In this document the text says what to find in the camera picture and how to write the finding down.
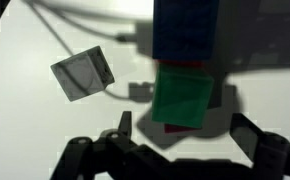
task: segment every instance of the white surface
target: white surface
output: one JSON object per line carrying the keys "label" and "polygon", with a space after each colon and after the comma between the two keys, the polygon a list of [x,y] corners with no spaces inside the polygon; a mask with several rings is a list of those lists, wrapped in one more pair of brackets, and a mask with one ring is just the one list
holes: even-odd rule
{"label": "white surface", "polygon": [[[134,32],[135,19],[150,20],[152,13],[148,0],[58,2],[114,16],[130,14],[132,18],[123,24],[77,18],[111,34]],[[149,57],[137,53],[136,45],[93,36],[46,9],[38,10],[74,54],[102,47],[116,79],[109,91],[127,96],[129,82],[154,82],[155,66]],[[71,138],[96,140],[103,130],[117,127],[124,110],[133,112],[136,125],[150,109],[151,103],[120,101],[104,93],[70,103],[50,69],[69,56],[26,4],[12,0],[0,21],[0,180],[49,179]],[[262,129],[290,140],[290,69],[237,73],[228,80],[238,87],[245,115]],[[213,139],[186,138],[168,150],[152,144],[136,127],[132,139],[147,143],[170,160],[230,158],[249,165],[228,133]]]}

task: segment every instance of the gray block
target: gray block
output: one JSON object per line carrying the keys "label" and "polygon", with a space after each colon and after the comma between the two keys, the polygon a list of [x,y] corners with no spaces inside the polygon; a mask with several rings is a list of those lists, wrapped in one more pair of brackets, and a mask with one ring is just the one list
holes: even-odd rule
{"label": "gray block", "polygon": [[115,82],[99,46],[51,66],[70,101],[105,90]]}

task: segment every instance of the blue lego brick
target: blue lego brick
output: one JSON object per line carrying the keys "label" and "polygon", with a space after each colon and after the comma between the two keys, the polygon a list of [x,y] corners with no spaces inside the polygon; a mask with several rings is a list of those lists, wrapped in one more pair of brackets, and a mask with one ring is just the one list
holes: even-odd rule
{"label": "blue lego brick", "polygon": [[218,0],[155,0],[153,59],[210,59],[217,12]]}

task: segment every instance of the green square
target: green square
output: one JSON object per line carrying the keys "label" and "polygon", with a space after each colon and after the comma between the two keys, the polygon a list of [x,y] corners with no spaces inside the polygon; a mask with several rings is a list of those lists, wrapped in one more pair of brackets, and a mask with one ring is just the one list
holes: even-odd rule
{"label": "green square", "polygon": [[214,80],[201,68],[160,64],[152,120],[201,128]]}

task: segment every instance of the green lego brick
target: green lego brick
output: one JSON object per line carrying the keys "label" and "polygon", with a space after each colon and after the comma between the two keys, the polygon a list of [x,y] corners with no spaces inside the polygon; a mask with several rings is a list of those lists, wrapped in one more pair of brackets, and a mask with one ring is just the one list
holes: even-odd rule
{"label": "green lego brick", "polygon": [[201,128],[214,80],[202,68],[160,64],[152,120]]}

